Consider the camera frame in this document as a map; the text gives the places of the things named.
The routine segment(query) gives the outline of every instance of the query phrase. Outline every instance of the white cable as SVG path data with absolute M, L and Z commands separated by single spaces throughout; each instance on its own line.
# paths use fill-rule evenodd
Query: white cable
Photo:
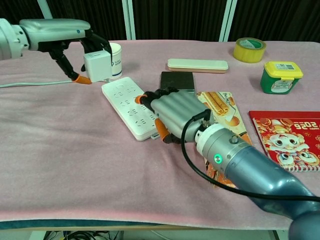
M 19 86 L 45 86 L 45 85 L 68 84 L 68 83 L 72 83 L 72 81 L 67 80 L 67 81 L 51 81 L 51 82 L 15 82 L 15 83 L 0 85 L 0 88 L 19 87 Z
M 164 240 L 172 240 L 171 238 L 163 236 L 162 234 L 158 233 L 157 231 L 151 230 L 150 232 L 152 232 L 153 234 L 157 235 L 158 237 L 160 237 L 160 238 L 162 238 Z

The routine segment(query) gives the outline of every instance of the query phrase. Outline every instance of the phone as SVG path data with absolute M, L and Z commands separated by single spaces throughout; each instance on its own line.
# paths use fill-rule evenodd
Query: phone
M 168 87 L 185 90 L 195 94 L 196 90 L 193 73 L 186 71 L 163 71 L 161 73 L 160 88 L 166 89 Z

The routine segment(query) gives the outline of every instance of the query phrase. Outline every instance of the beige pencil case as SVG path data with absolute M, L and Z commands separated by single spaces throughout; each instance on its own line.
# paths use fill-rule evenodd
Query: beige pencil case
M 229 66 L 224 60 L 170 58 L 168 68 L 173 72 L 224 74 Z

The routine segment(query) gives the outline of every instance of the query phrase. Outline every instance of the green container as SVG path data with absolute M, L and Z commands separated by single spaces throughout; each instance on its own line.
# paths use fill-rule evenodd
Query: green container
M 266 94 L 288 94 L 303 76 L 293 61 L 268 61 L 264 64 L 260 85 Z

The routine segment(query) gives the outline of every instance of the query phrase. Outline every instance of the green indicator light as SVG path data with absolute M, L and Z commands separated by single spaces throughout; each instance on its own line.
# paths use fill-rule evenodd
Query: green indicator light
M 221 163 L 222 163 L 222 156 L 217 153 L 216 155 L 214 155 L 213 160 L 214 160 L 217 164 L 221 164 Z

